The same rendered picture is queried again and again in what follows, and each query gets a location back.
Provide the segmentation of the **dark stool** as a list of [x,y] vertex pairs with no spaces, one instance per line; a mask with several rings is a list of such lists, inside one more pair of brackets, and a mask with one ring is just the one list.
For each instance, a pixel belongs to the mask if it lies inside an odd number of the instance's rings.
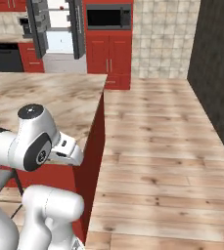
[[19,175],[15,169],[1,167],[0,168],[0,192],[7,185],[8,182],[13,180],[16,183],[20,195],[23,195],[22,183]]

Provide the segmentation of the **red base cupboards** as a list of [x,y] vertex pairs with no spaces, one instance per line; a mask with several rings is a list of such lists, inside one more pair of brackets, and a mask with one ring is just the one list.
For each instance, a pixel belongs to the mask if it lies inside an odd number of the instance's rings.
[[17,43],[19,46],[23,72],[43,72],[43,61],[38,59],[32,43]]

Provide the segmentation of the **grey fridge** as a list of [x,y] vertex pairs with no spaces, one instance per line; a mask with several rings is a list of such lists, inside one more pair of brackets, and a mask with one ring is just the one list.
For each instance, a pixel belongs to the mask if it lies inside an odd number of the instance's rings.
[[48,50],[43,57],[44,69],[51,73],[86,73],[86,56],[74,58],[66,0],[48,0],[51,27],[46,31]]

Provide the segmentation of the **black dishwasher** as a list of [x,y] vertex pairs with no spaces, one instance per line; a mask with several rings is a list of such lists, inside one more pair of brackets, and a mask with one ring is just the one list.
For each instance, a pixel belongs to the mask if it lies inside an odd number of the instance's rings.
[[23,72],[17,43],[0,43],[0,72]]

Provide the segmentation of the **black microwave oven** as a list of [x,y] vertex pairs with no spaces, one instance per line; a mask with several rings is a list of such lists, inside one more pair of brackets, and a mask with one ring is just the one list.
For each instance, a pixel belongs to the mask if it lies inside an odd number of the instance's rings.
[[130,4],[87,4],[87,28],[89,30],[130,30]]

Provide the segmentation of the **grey fridge door with shelves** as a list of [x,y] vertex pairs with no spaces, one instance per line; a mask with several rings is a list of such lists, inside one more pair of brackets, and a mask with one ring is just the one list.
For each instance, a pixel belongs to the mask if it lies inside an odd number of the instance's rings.
[[46,31],[51,26],[47,0],[26,0],[26,10],[36,56],[42,59],[48,49]]

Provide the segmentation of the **red wall cupboards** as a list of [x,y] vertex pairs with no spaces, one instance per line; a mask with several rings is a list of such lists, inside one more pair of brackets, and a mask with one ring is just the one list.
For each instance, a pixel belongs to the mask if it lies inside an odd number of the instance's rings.
[[25,0],[0,0],[0,12],[24,12]]

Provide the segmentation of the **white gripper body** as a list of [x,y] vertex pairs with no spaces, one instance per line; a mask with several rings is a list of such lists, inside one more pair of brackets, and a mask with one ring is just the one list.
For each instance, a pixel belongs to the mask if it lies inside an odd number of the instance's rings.
[[83,152],[78,145],[55,146],[52,148],[48,159],[60,164],[80,166],[83,161]]

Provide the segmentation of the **red tall cupboard unit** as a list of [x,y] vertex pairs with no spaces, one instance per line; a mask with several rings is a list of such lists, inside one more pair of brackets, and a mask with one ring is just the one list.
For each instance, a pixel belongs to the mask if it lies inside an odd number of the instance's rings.
[[[89,30],[87,4],[130,4],[130,30]],[[106,74],[105,87],[110,90],[129,90],[131,84],[133,0],[84,0],[87,72]]]

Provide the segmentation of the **black coffee machine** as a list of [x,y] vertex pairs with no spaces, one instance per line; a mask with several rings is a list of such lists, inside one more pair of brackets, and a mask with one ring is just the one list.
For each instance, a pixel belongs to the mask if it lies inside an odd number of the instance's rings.
[[31,38],[32,34],[31,34],[28,18],[19,18],[19,24],[23,30],[22,37],[23,38]]

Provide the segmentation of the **red dining counter island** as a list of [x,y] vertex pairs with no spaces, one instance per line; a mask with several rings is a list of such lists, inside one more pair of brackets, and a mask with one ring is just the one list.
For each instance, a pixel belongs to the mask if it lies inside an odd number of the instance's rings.
[[82,195],[85,210],[73,224],[85,240],[105,146],[104,86],[106,77],[73,73],[0,73],[0,127],[18,130],[18,110],[43,104],[57,127],[76,138],[84,151],[81,166],[48,161],[32,173],[19,172],[22,185],[46,185]]

